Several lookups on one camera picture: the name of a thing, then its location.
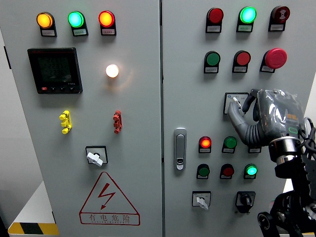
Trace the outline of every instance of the illuminated indicator light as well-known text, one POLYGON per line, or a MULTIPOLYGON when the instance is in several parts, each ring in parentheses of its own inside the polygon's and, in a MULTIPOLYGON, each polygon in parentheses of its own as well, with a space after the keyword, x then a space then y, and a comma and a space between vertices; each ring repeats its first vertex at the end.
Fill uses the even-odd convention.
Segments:
POLYGON ((225 175, 226 177, 230 177, 234 174, 234 172, 235 172, 234 169, 229 167, 229 168, 224 169, 223 175, 225 175))
POLYGON ((247 6, 243 8, 240 12, 240 20, 245 24, 250 24, 254 22, 254 20, 256 19, 256 16, 257 16, 256 9, 251 6, 247 6))
POLYGON ((294 127, 289 127, 289 132, 291 132, 291 133, 295 133, 295 134, 297 134, 298 133, 298 131, 297 131, 297 129, 296 128, 294 128, 294 127))
POLYGON ((254 164, 249 164, 246 166, 246 173, 248 175, 255 175, 257 171, 257 167, 254 164))
POLYGON ((199 173, 200 176, 205 177, 205 176, 209 175, 209 169, 208 168, 202 168, 202 169, 200 169, 198 171, 198 173, 199 173))
POLYGON ((203 148, 209 148, 212 145, 212 141, 209 137, 201 137, 199 140, 199 144, 203 148))
POLYGON ((68 15, 68 22, 74 28, 79 28, 84 23, 83 15, 78 11, 73 11, 68 15))
POLYGON ((110 11, 102 11, 99 14, 99 22, 103 27, 111 27, 115 22, 115 17, 110 11))
POLYGON ((272 69, 278 69, 282 67, 287 60, 286 51, 282 48, 271 49, 265 58, 266 65, 272 69))
POLYGON ((220 8, 213 8, 210 10, 208 19, 213 23, 213 24, 218 24, 220 23, 224 18, 224 13, 222 9, 220 8))
POLYGON ((201 146, 203 147, 203 148, 208 148, 209 146, 211 145, 211 141, 209 141, 209 140, 203 140, 202 142, 201 142, 201 146))
POLYGON ((48 29, 53 25, 53 18, 47 12, 41 12, 36 17, 36 21, 40 27, 43 29, 48 29))
POLYGON ((106 74, 111 78, 115 78, 119 74, 119 68, 115 64, 110 64, 106 68, 106 74))
POLYGON ((242 52, 237 56, 237 63, 241 66, 247 65, 250 62, 250 54, 242 52))
POLYGON ((220 57, 217 53, 210 53, 207 56, 206 61, 210 66, 215 66, 219 63, 220 57))
POLYGON ((227 137, 224 140, 224 145, 229 149, 233 149, 237 146, 237 140, 235 137, 227 137))

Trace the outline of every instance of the white indicator light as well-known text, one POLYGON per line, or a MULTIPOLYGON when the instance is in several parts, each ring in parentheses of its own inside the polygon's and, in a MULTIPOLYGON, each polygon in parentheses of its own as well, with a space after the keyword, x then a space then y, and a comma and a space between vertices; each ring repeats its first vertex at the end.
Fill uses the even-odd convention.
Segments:
POLYGON ((119 68, 115 64, 110 64, 106 68, 106 73, 109 77, 115 78, 119 74, 119 68))

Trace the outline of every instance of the rotary selector switch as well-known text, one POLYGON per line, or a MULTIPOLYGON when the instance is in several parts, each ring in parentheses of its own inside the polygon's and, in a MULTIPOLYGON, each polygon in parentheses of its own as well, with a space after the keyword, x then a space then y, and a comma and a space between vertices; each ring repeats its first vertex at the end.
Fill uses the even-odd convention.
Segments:
POLYGON ((239 191, 236 195, 235 205, 240 213, 249 213, 255 201, 254 191, 239 191))

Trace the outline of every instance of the yellow indicator light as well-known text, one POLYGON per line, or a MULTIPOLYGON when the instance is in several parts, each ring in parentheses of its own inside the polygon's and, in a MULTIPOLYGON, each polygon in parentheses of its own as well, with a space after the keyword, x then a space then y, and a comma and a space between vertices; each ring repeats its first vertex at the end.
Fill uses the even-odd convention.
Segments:
POLYGON ((115 17, 110 11, 102 11, 99 14, 99 22, 104 27, 110 27, 114 24, 115 17))
POLYGON ((119 74, 119 68, 115 64, 110 64, 106 68, 106 73, 109 77, 115 78, 119 74))
POLYGON ((53 18, 48 12, 41 12, 36 17, 36 21, 43 29, 50 28, 53 25, 53 18))

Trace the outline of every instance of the green push button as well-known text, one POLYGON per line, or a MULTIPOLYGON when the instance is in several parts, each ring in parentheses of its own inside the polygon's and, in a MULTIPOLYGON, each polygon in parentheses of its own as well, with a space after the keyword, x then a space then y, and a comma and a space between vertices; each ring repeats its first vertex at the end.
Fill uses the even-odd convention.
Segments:
POLYGON ((295 133, 295 134, 298 133, 297 129, 294 128, 294 127, 289 127, 288 130, 289 130, 289 132, 291 132, 291 133, 295 133))
POLYGON ((209 175, 209 169, 208 168, 202 168, 198 171, 198 174, 202 177, 205 177, 209 175))
POLYGON ((210 66, 215 66, 219 63, 220 61, 220 57, 218 53, 212 52, 210 53, 207 58, 206 58, 206 62, 208 63, 208 65, 210 66))
POLYGON ((247 165, 245 170, 248 175, 255 175, 258 172, 257 166, 254 164, 247 165))
POLYGON ((229 149, 234 149, 237 146, 237 140, 235 137, 227 137, 224 140, 224 145, 229 149))

